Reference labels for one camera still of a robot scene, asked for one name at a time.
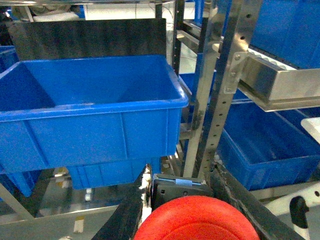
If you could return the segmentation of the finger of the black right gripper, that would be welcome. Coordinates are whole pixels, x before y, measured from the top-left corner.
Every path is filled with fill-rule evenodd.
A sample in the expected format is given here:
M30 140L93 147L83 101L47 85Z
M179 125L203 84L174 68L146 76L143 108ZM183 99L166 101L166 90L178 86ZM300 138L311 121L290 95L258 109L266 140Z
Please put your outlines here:
M209 171L209 186L215 198L239 210L249 220L261 240L302 240L293 229L271 213L220 163Z

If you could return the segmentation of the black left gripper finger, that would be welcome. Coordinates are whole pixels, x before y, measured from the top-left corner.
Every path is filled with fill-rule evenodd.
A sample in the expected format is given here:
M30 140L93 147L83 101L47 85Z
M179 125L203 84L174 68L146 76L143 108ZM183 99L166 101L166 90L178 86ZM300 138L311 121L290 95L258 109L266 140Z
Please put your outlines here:
M151 214L152 167L146 164L108 221L92 237L94 240L132 240Z

